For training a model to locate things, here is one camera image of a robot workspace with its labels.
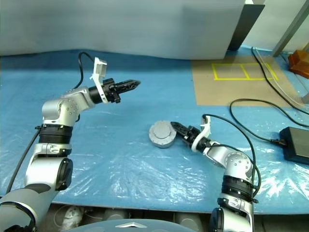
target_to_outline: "brown cardboard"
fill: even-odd
[[[273,71],[280,87],[295,101],[302,102],[294,87],[273,57],[263,57]],[[266,82],[260,66],[252,56],[226,56],[222,60],[192,61],[192,73],[198,105],[229,105],[237,98],[254,98],[289,106]],[[265,68],[270,82],[277,88]],[[243,102],[241,105],[262,105],[260,102]]]

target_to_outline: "orange object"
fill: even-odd
[[[309,52],[296,50],[288,59],[290,71],[309,79]]]

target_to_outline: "gray cylindrical puck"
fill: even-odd
[[[159,147],[166,148],[172,145],[176,138],[176,131],[169,121],[157,121],[149,129],[151,142]]]

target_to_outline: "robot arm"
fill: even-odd
[[[82,111],[100,102],[120,102],[120,93],[135,89],[139,81],[127,80],[115,84],[104,77],[106,63],[96,58],[91,77],[96,86],[70,90],[59,99],[47,101],[42,107],[43,123],[39,142],[30,159],[25,187],[9,192],[0,199],[0,232],[35,231],[59,191],[71,183],[73,162],[70,139],[74,123]]]
[[[253,232],[253,165],[250,158],[242,152],[218,146],[217,141],[208,139],[210,118],[202,119],[202,132],[178,122],[171,124],[194,152],[201,152],[225,169],[222,191],[218,197],[220,207],[215,208],[211,214],[209,231]]]

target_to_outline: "blue plastic sheet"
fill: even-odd
[[[91,52],[108,62],[107,78],[141,81],[121,95],[120,104],[98,104],[81,114],[72,136],[72,184],[56,202],[70,204],[210,212],[217,206],[224,170],[180,140],[167,148],[152,145],[148,130],[158,120],[199,126],[203,113],[231,119],[226,106],[197,106],[190,61]],[[5,193],[14,168],[42,123],[45,101],[57,98],[79,81],[78,51],[3,57],[1,62],[0,194]],[[239,54],[248,55],[249,50]],[[277,58],[282,68],[286,64]],[[86,59],[85,86],[92,64]],[[302,96],[303,85],[286,72]],[[290,108],[295,119],[309,118]],[[299,127],[271,107],[235,107],[236,116],[253,132],[277,138],[287,127]],[[212,120],[212,139],[235,146],[251,156],[243,136],[229,124]],[[262,186],[254,205],[257,213],[301,214],[309,208],[307,165],[283,159],[282,149],[253,138]],[[24,186],[32,150],[14,182]]]

